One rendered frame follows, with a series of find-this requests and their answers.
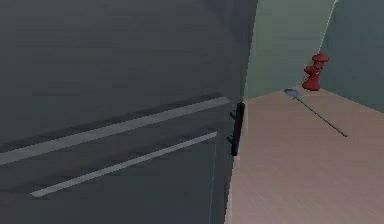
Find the dark grey room door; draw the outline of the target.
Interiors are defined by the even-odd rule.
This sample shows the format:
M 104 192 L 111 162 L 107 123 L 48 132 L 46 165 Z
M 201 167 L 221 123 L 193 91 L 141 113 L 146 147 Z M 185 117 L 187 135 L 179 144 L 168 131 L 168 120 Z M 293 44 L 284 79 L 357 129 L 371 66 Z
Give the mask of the dark grey room door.
M 0 0 L 0 224 L 224 224 L 257 3 Z

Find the red fire hydrant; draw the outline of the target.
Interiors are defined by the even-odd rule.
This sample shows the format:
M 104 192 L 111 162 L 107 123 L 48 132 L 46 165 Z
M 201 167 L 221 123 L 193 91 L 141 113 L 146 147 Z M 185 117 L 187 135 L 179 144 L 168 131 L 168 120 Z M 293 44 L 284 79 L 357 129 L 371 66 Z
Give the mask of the red fire hydrant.
M 302 87 L 309 91 L 318 91 L 320 89 L 320 75 L 324 68 L 324 64 L 329 61 L 329 58 L 322 52 L 312 57 L 313 64 L 307 66 L 304 72 L 307 74 L 306 80 Z

